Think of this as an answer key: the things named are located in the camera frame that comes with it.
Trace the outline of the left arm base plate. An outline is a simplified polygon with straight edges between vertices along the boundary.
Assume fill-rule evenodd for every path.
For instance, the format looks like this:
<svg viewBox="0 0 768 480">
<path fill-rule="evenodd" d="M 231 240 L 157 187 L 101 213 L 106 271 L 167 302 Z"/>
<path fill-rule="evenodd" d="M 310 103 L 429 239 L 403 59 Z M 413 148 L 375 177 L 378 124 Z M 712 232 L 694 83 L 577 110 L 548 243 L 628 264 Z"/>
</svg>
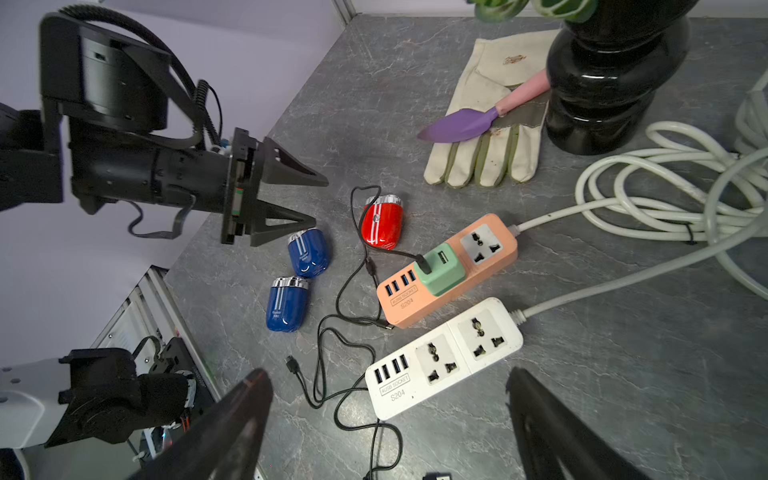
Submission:
<svg viewBox="0 0 768 480">
<path fill-rule="evenodd" d="M 143 339 L 141 353 L 135 357 L 145 377 L 153 380 L 152 395 L 169 394 L 160 400 L 168 411 L 164 425 L 144 428 L 139 439 L 128 441 L 133 449 L 134 460 L 144 464 L 157 457 L 181 439 L 192 426 L 212 408 L 220 395 L 210 384 L 205 370 L 198 365 L 188 343 L 181 337 L 173 337 L 163 347 L 154 337 Z"/>
</svg>

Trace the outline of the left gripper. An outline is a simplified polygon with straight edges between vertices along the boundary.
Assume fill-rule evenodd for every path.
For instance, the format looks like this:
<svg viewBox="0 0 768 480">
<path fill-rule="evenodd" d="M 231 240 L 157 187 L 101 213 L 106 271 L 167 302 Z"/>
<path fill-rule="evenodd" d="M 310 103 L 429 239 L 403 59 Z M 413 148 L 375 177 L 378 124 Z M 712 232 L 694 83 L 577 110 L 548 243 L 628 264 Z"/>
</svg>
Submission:
<svg viewBox="0 0 768 480">
<path fill-rule="evenodd" d="M 328 186 L 324 175 L 299 162 L 273 139 L 265 137 L 261 144 L 245 129 L 234 130 L 230 147 L 223 244 L 232 245 L 237 236 L 249 235 L 251 246 L 259 247 L 316 226 L 309 215 L 259 200 L 258 192 L 261 180 L 273 185 Z"/>
</svg>

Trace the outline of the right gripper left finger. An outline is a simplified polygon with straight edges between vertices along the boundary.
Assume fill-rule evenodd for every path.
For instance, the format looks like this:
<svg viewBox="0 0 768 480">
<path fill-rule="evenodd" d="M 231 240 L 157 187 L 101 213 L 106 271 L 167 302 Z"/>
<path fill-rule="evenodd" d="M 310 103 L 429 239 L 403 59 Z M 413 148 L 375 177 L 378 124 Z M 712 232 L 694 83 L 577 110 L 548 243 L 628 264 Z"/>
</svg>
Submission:
<svg viewBox="0 0 768 480">
<path fill-rule="evenodd" d="M 274 396 L 257 368 L 134 479 L 253 479 Z"/>
</svg>

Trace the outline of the green USB charger cube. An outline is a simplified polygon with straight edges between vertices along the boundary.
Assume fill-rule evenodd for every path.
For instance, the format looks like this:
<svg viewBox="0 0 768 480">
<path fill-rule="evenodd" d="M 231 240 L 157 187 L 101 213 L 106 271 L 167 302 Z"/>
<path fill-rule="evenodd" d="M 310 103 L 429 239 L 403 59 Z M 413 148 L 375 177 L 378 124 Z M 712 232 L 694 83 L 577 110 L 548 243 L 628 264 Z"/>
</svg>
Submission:
<svg viewBox="0 0 768 480">
<path fill-rule="evenodd" d="M 466 278 L 463 264 L 447 242 L 420 256 L 414 270 L 421 283 L 434 296 L 444 294 Z"/>
</svg>

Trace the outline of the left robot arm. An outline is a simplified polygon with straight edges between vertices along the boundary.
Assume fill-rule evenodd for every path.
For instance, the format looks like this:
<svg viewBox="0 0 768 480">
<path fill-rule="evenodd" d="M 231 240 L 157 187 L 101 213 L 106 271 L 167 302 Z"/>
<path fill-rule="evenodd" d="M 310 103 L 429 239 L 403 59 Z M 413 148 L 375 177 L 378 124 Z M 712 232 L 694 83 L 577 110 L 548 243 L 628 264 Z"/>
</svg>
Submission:
<svg viewBox="0 0 768 480">
<path fill-rule="evenodd" d="M 221 240 L 253 246 L 310 229 L 311 216 L 262 201 L 262 184 L 324 187 L 270 138 L 236 129 L 223 146 L 208 114 L 213 91 L 193 81 L 155 34 L 114 10 L 87 4 L 46 15 L 39 27 L 38 110 L 1 110 L 1 206 L 60 203 L 71 192 L 88 214 L 124 201 L 173 207 L 173 240 L 189 213 L 218 213 Z M 61 358 L 6 367 L 1 445 L 54 447 L 188 426 L 203 378 L 190 361 L 157 353 L 151 370 L 136 352 L 76 349 Z"/>
</svg>

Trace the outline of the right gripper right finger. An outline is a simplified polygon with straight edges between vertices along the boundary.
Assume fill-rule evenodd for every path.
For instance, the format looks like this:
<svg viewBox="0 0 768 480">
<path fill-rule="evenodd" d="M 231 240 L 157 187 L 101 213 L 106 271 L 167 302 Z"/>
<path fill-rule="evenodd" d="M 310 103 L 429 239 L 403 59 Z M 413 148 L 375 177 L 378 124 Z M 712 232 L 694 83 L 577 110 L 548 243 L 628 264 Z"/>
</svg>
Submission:
<svg viewBox="0 0 768 480">
<path fill-rule="evenodd" d="M 645 479 L 527 370 L 506 384 L 519 456 L 528 479 Z"/>
</svg>

